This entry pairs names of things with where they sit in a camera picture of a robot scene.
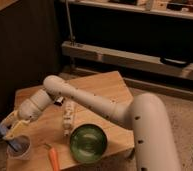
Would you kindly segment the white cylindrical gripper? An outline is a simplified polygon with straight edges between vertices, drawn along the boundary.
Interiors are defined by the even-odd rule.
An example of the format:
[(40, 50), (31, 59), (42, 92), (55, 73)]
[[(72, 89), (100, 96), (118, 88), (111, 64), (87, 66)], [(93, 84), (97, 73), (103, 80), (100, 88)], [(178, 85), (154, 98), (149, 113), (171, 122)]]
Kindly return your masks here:
[(3, 139), (13, 140), (20, 136), (29, 126), (29, 121), (36, 121), (53, 101), (54, 97), (44, 89), (38, 90), (31, 97), (24, 100), (19, 106), (18, 111), (12, 111), (0, 122), (0, 130), (7, 129)]

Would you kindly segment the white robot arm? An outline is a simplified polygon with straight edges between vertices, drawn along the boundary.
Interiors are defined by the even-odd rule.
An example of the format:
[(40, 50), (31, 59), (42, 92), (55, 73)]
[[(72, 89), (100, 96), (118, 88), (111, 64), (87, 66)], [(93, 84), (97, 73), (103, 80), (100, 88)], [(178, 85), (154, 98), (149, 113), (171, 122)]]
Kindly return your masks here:
[(60, 97), (67, 97), (102, 118), (134, 133), (137, 171), (181, 171), (171, 123), (162, 100), (152, 93), (136, 96), (129, 104), (84, 91), (49, 75), (43, 87), (0, 122), (0, 134), (14, 148), (30, 123)]

